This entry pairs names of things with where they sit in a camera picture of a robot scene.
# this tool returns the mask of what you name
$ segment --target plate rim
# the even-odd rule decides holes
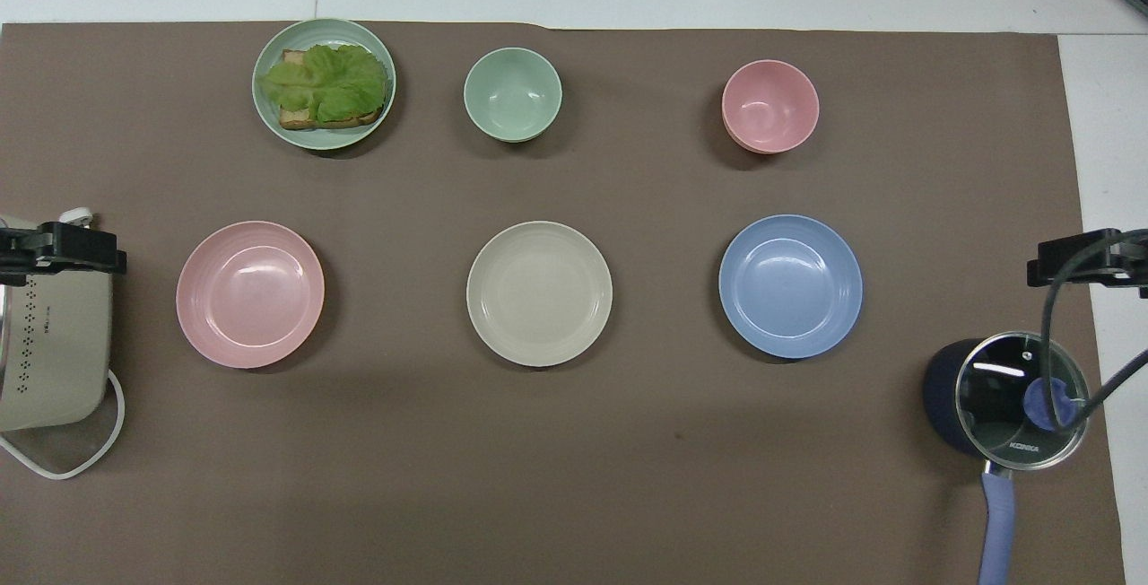
[[[259,111],[259,98],[263,96],[263,89],[259,88],[258,84],[258,76],[261,73],[259,61],[264,58],[271,45],[274,44],[276,40],[278,40],[282,36],[292,31],[297,31],[300,26],[305,24],[312,24],[316,22],[335,22],[341,24],[348,24],[350,26],[354,26],[356,30],[362,30],[365,33],[369,33],[369,36],[373,36],[374,39],[379,42],[379,46],[382,47],[382,53],[375,53],[373,48],[370,48],[366,45],[362,45],[359,42],[355,44],[365,48],[372,55],[374,55],[375,58],[378,58],[378,61],[380,61],[380,63],[383,65],[383,69],[388,70],[387,73],[390,78],[389,80],[390,89],[389,94],[387,94],[387,98],[385,99],[382,111],[379,114],[379,118],[377,118],[373,123],[371,123],[367,130],[363,131],[360,134],[346,134],[346,138],[341,139],[336,143],[320,145],[320,146],[305,145],[303,142],[300,142],[300,139],[292,138],[289,134],[284,134],[284,132],[289,132],[289,131],[287,130],[280,131],[280,128],[277,128],[278,123],[272,124],[271,120],[266,118],[266,116],[264,116],[262,111]],[[310,20],[301,20],[288,26],[285,26],[282,30],[279,30],[279,32],[276,33],[270,40],[267,40],[265,45],[263,45],[263,48],[259,49],[259,55],[255,57],[255,65],[251,68],[251,103],[255,106],[255,115],[258,115],[258,118],[259,120],[263,122],[264,126],[267,126],[267,128],[271,130],[271,134],[279,136],[279,139],[282,139],[287,143],[293,145],[293,147],[300,147],[312,151],[328,151],[333,149],[351,147],[351,145],[357,143],[358,141],[365,139],[366,136],[372,134],[372,132],[377,131],[382,120],[387,118],[387,115],[390,114],[390,108],[395,104],[395,99],[397,96],[398,96],[398,70],[397,67],[395,67],[394,57],[390,55],[390,49],[387,48],[385,41],[382,41],[382,39],[379,38],[377,33],[374,33],[366,26],[363,26],[362,24],[354,22],[351,20],[344,20],[341,17],[312,17]]]
[[[856,281],[858,281],[856,312],[855,314],[851,315],[848,327],[845,328],[845,332],[841,333],[839,338],[830,340],[828,344],[820,344],[819,346],[813,348],[814,352],[801,352],[797,353],[797,356],[794,356],[792,351],[788,351],[784,344],[781,344],[779,348],[771,348],[769,346],[769,344],[763,343],[763,341],[781,340],[777,338],[777,336],[760,336],[760,338],[753,338],[753,336],[747,336],[746,332],[743,330],[743,327],[740,325],[745,319],[735,319],[735,315],[732,314],[731,311],[736,310],[732,310],[732,306],[730,304],[731,296],[727,295],[727,291],[723,290],[722,288],[726,283],[723,282],[724,279],[730,278],[729,274],[732,273],[732,271],[730,271],[730,265],[731,265],[730,250],[732,249],[734,244],[737,244],[739,239],[746,237],[747,236],[746,233],[750,233],[752,228],[757,228],[757,226],[762,225],[762,223],[770,220],[784,220],[784,218],[793,218],[793,220],[805,221],[808,225],[813,225],[813,228],[823,228],[825,233],[830,234],[830,237],[835,237],[836,241],[840,241],[840,244],[844,247],[844,250],[846,251],[846,253],[848,253],[848,258],[852,262],[853,270],[856,270]],[[856,253],[854,253],[853,247],[850,245],[850,242],[846,241],[845,237],[841,237],[841,234],[837,233],[835,228],[831,228],[831,226],[825,225],[824,221],[817,220],[817,218],[815,217],[808,217],[808,214],[800,214],[796,212],[783,212],[777,214],[767,214],[767,217],[761,217],[759,218],[759,220],[750,223],[750,225],[746,225],[745,228],[738,231],[738,233],[729,241],[729,244],[726,245],[726,250],[722,252],[721,265],[719,266],[718,270],[718,295],[721,302],[722,312],[724,312],[726,314],[726,319],[729,320],[729,323],[731,325],[731,327],[734,327],[734,330],[737,332],[738,336],[742,336],[742,338],[745,340],[746,343],[750,343],[753,348],[759,349],[759,351],[773,353],[773,356],[782,357],[782,359],[809,359],[809,357],[821,356],[821,353],[829,352],[830,349],[837,348],[838,344],[840,344],[841,341],[847,338],[850,333],[853,332],[853,327],[856,327],[858,319],[860,319],[861,315],[861,306],[863,306],[864,304],[864,274],[861,273],[861,263],[856,258]]]
[[[474,271],[475,271],[475,267],[478,266],[479,259],[481,259],[483,257],[483,253],[487,253],[487,250],[489,250],[490,247],[492,244],[495,244],[496,241],[498,241],[498,239],[504,237],[506,235],[506,233],[511,233],[511,231],[514,231],[514,229],[518,229],[518,228],[526,228],[526,226],[538,226],[538,225],[548,226],[549,228],[557,228],[557,229],[561,231],[561,233],[571,233],[571,234],[573,234],[573,236],[577,241],[584,242],[587,245],[589,245],[589,250],[594,251],[596,259],[598,262],[602,262],[603,270],[605,270],[605,278],[606,278],[606,287],[605,287],[605,289],[606,289],[606,296],[605,296],[605,302],[606,302],[606,304],[605,304],[605,310],[604,310],[605,315],[603,315],[602,325],[598,327],[597,332],[594,333],[594,336],[589,337],[589,340],[587,341],[587,344],[584,346],[580,348],[577,352],[569,353],[569,356],[564,357],[564,359],[561,359],[561,360],[546,361],[546,364],[529,364],[529,361],[523,361],[523,360],[520,360],[520,359],[515,359],[515,357],[513,357],[513,353],[509,353],[509,356],[507,356],[507,353],[504,352],[504,349],[495,346],[495,344],[491,344],[490,340],[487,340],[487,336],[483,335],[481,328],[479,327],[479,325],[476,322],[475,306],[474,306],[474,304],[472,303],[472,299],[471,299],[471,287],[474,286],[474,282],[475,282]],[[465,303],[466,303],[466,314],[468,315],[468,319],[471,320],[471,327],[474,328],[474,332],[476,333],[476,335],[479,336],[479,338],[482,340],[482,343],[488,349],[490,349],[491,352],[497,353],[497,356],[499,356],[502,359],[511,361],[511,364],[523,365],[523,367],[528,367],[528,368],[552,368],[552,367],[554,367],[554,365],[566,364],[566,361],[574,360],[577,357],[581,357],[582,353],[585,353],[587,349],[590,349],[591,346],[594,346],[595,343],[597,343],[597,341],[602,336],[602,333],[606,330],[606,323],[610,322],[610,317],[611,317],[611,314],[613,312],[613,309],[614,309],[614,274],[610,270],[610,263],[606,262],[606,256],[602,253],[602,249],[598,249],[598,245],[594,244],[594,241],[591,241],[590,237],[587,237],[585,234],[582,233],[581,231],[579,231],[577,228],[573,228],[573,226],[563,225],[561,221],[553,221],[553,220],[528,220],[528,221],[519,221],[519,223],[517,223],[517,225],[507,226],[507,228],[498,231],[498,233],[495,234],[495,236],[492,236],[491,239],[488,239],[488,241],[482,245],[482,249],[479,250],[479,253],[475,255],[474,259],[471,262],[471,270],[468,271],[468,273],[466,275],[466,288],[465,288],[465,294],[463,295],[463,298],[465,299]]]
[[[315,262],[315,265],[319,268],[318,283],[317,283],[318,294],[319,294],[319,296],[317,298],[317,303],[319,304],[319,310],[316,311],[316,315],[315,315],[315,319],[312,320],[312,322],[307,323],[303,327],[307,330],[307,333],[305,333],[305,335],[302,338],[300,338],[298,343],[293,344],[293,346],[285,348],[285,351],[282,353],[277,353],[276,357],[274,357],[274,359],[266,360],[266,361],[259,361],[259,364],[255,364],[255,365],[246,365],[246,364],[234,365],[234,364],[232,364],[232,361],[219,360],[219,359],[217,359],[216,356],[212,356],[212,353],[204,352],[203,349],[200,348],[200,344],[196,343],[196,340],[194,340],[193,336],[188,335],[187,327],[184,323],[184,320],[185,320],[185,314],[184,314],[185,307],[181,307],[183,302],[180,299],[180,295],[184,294],[185,275],[187,274],[187,266],[189,265],[189,263],[192,262],[192,259],[196,257],[196,253],[200,253],[200,250],[202,250],[204,245],[208,245],[209,242],[212,241],[212,239],[220,236],[220,233],[226,233],[226,231],[228,231],[228,229],[239,228],[239,226],[248,226],[248,225],[259,225],[259,226],[264,226],[264,228],[271,228],[271,229],[279,231],[279,233],[287,233],[288,236],[297,239],[301,242],[301,244],[303,244],[303,247],[304,247],[303,250],[307,251],[308,255],[310,255],[310,257]],[[296,259],[296,262],[300,262],[298,257],[295,257],[295,259]],[[324,274],[324,271],[323,271],[323,262],[320,262],[318,253],[315,252],[313,247],[311,247],[310,242],[308,242],[307,239],[304,239],[303,236],[300,236],[300,234],[295,233],[294,229],[287,228],[287,226],[284,226],[284,225],[279,225],[279,223],[277,223],[277,221],[270,221],[270,220],[242,220],[242,221],[234,221],[234,223],[232,223],[232,225],[225,225],[225,226],[222,226],[222,228],[215,229],[212,234],[209,234],[208,237],[204,237],[203,241],[201,241],[200,244],[197,244],[195,247],[195,249],[192,250],[192,253],[187,255],[187,258],[184,262],[184,266],[179,271],[179,279],[176,282],[176,319],[179,322],[180,332],[183,332],[184,338],[187,340],[187,343],[191,344],[191,346],[193,349],[195,349],[195,351],[197,353],[200,353],[201,357],[204,357],[204,359],[207,359],[207,360],[211,360],[212,364],[222,365],[225,368],[240,368],[240,369],[265,368],[265,367],[267,367],[267,365],[278,364],[279,360],[284,360],[284,359],[286,359],[286,357],[292,356],[292,353],[295,352],[296,349],[300,349],[303,345],[303,343],[304,343],[305,340],[308,340],[308,338],[311,337],[311,333],[315,332],[315,327],[319,322],[319,317],[323,315],[323,306],[326,303],[326,291],[327,291],[327,289],[326,289],[326,278],[325,278],[325,274]]]

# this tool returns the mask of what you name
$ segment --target lettuce leaf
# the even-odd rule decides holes
[[[288,111],[307,108],[312,120],[344,120],[382,107],[387,73],[358,45],[312,46],[303,64],[280,62],[258,79],[267,98]]]

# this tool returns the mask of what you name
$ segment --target blue handle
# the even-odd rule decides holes
[[[1013,479],[984,471],[980,485],[985,489],[985,502],[988,505],[988,524],[977,585],[1006,585],[1008,562],[1013,555],[1013,524],[1016,521]]]

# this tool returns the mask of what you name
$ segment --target plate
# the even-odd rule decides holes
[[[832,228],[802,214],[746,226],[722,257],[722,309],[762,352],[805,359],[832,349],[861,312],[861,266]]]
[[[258,77],[282,61],[284,49],[307,50],[315,45],[328,45],[335,48],[340,45],[358,45],[382,63],[382,69],[387,73],[387,95],[382,101],[382,112],[378,120],[369,126],[343,130],[286,130],[279,126],[279,104],[271,102],[271,99],[263,94]],[[271,38],[259,53],[259,58],[255,61],[255,71],[251,72],[251,99],[255,101],[255,110],[258,111],[259,118],[282,140],[307,149],[335,149],[365,139],[382,123],[395,101],[396,81],[395,61],[374,33],[348,20],[324,17],[292,24]]]
[[[598,248],[554,221],[523,221],[491,237],[466,281],[466,307],[483,343],[534,368],[590,348],[606,327],[613,296]]]
[[[176,312],[188,343],[209,360],[262,368],[310,336],[323,298],[323,267],[303,237],[271,221],[240,221],[192,251]]]

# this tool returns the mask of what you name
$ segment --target bread slice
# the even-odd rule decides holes
[[[293,62],[295,64],[303,64],[304,52],[295,49],[284,49],[284,62]],[[284,108],[279,108],[279,126],[285,130],[313,130],[316,127],[323,130],[340,130],[343,127],[358,127],[369,126],[379,119],[379,115],[382,114],[382,108],[374,110],[370,114],[364,114],[362,116],[350,116],[343,120],[327,120],[325,123],[318,123],[311,119],[311,112],[305,107],[298,111],[287,111]]]

